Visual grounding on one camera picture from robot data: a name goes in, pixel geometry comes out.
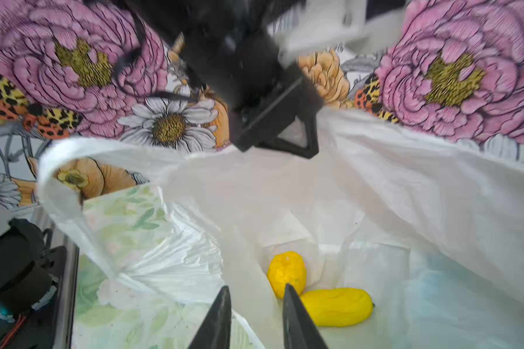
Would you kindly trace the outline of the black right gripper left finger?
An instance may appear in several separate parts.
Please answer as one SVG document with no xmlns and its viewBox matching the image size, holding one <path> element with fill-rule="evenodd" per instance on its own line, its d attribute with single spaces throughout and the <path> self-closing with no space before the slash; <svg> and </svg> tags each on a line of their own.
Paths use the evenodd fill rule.
<svg viewBox="0 0 524 349">
<path fill-rule="evenodd" d="M 231 342 L 231 294 L 223 286 L 188 349 L 229 349 Z"/>
</svg>

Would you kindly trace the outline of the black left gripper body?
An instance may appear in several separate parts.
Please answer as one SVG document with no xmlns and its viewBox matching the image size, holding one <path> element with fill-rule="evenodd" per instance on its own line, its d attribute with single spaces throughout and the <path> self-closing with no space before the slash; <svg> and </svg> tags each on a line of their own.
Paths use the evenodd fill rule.
<svg viewBox="0 0 524 349">
<path fill-rule="evenodd" d="M 206 85 L 227 106 L 256 105 L 279 86 L 285 69 L 269 24 L 305 1 L 128 1 L 164 42 L 183 39 L 179 57 L 190 82 Z"/>
</svg>

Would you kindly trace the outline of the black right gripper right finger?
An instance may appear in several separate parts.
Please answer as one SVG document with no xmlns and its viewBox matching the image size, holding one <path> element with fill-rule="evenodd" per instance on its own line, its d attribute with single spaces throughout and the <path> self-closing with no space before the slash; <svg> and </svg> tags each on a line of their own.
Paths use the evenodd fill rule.
<svg viewBox="0 0 524 349">
<path fill-rule="evenodd" d="M 282 320 L 285 349 L 328 349 L 291 284 L 285 287 Z"/>
</svg>

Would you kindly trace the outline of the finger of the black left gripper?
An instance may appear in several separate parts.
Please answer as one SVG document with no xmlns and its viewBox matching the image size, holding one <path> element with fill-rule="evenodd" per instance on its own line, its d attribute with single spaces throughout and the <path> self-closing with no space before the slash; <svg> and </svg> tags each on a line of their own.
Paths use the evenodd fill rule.
<svg viewBox="0 0 524 349">
<path fill-rule="evenodd" d="M 294 63 L 280 74 L 268 95 L 231 120 L 231 143 L 242 152 L 256 147 L 311 159 L 319 153 L 316 116 L 323 106 L 316 88 Z M 305 145 L 280 136 L 295 121 L 302 123 Z"/>
</svg>

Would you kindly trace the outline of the yellow banana fruit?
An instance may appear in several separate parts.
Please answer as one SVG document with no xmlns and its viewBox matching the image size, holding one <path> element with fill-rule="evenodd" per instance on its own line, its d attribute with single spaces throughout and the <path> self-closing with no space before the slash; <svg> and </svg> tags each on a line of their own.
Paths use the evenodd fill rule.
<svg viewBox="0 0 524 349">
<path fill-rule="evenodd" d="M 362 289 L 321 289 L 301 295 L 301 302 L 318 327 L 350 327 L 367 320 L 374 310 Z"/>
</svg>

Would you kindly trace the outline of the white translucent plastic bag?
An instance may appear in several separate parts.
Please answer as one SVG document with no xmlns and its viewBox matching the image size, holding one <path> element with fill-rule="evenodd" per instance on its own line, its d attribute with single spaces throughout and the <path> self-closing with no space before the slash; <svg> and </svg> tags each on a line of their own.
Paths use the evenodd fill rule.
<svg viewBox="0 0 524 349">
<path fill-rule="evenodd" d="M 358 111 L 319 115 L 308 160 L 71 138 L 43 155 L 47 214 L 106 274 L 79 296 L 77 348 L 185 348 L 219 290 L 236 348 L 281 348 L 266 277 L 363 289 L 371 318 L 330 348 L 524 348 L 524 145 L 448 143 Z"/>
</svg>

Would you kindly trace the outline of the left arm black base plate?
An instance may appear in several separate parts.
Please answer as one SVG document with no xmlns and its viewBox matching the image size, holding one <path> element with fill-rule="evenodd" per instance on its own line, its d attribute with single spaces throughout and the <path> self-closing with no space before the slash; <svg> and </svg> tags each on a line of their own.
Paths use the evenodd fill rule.
<svg viewBox="0 0 524 349">
<path fill-rule="evenodd" d="M 0 348 L 55 348 L 61 339 L 67 250 L 56 247 L 0 299 Z"/>
</svg>

